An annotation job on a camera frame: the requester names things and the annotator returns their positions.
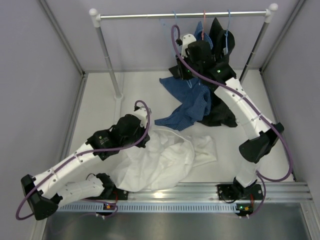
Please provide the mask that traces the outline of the white shirt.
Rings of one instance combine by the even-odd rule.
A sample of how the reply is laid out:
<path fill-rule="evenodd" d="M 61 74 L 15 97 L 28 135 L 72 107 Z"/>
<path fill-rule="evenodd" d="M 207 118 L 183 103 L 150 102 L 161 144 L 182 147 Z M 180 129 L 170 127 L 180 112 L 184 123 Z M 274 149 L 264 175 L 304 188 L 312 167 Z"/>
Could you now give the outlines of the white shirt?
<path fill-rule="evenodd" d="M 145 147 L 133 146 L 110 157 L 107 174 L 118 189 L 139 192 L 175 187 L 196 167 L 217 161 L 209 135 L 181 135 L 168 128 L 149 131 Z"/>

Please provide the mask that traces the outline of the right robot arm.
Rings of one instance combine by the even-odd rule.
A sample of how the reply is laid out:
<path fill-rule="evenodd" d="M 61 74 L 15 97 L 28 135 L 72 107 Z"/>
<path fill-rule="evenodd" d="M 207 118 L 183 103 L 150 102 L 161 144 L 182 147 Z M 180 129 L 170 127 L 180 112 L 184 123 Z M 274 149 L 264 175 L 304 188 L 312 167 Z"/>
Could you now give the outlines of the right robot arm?
<path fill-rule="evenodd" d="M 213 97 L 234 116 L 242 126 L 247 140 L 238 150 L 243 158 L 240 170 L 231 184 L 218 186 L 219 199 L 227 203 L 237 200 L 261 200 L 264 196 L 257 184 L 261 177 L 260 161 L 268 155 L 284 131 L 284 126 L 272 123 L 252 103 L 242 88 L 236 73 L 228 62 L 215 63 L 210 45 L 204 40 L 187 42 L 185 38 L 173 41 L 176 52 L 178 73 L 183 80 L 199 78 L 211 90 Z"/>

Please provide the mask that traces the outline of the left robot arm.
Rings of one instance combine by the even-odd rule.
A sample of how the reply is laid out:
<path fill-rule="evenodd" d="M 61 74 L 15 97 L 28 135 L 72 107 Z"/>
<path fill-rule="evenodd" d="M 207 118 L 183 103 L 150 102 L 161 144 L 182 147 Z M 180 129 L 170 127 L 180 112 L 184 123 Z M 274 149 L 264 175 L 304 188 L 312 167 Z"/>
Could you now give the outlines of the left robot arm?
<path fill-rule="evenodd" d="M 28 203 L 31 214 L 37 221 L 54 214 L 58 208 L 78 200 L 106 200 L 112 198 L 116 186 L 106 173 L 80 182 L 72 178 L 84 170 L 105 161 L 120 151 L 144 148 L 150 140 L 150 114 L 140 109 L 126 114 L 108 129 L 98 130 L 73 154 L 57 165 L 37 175 L 25 175 L 20 181 L 24 203 Z"/>

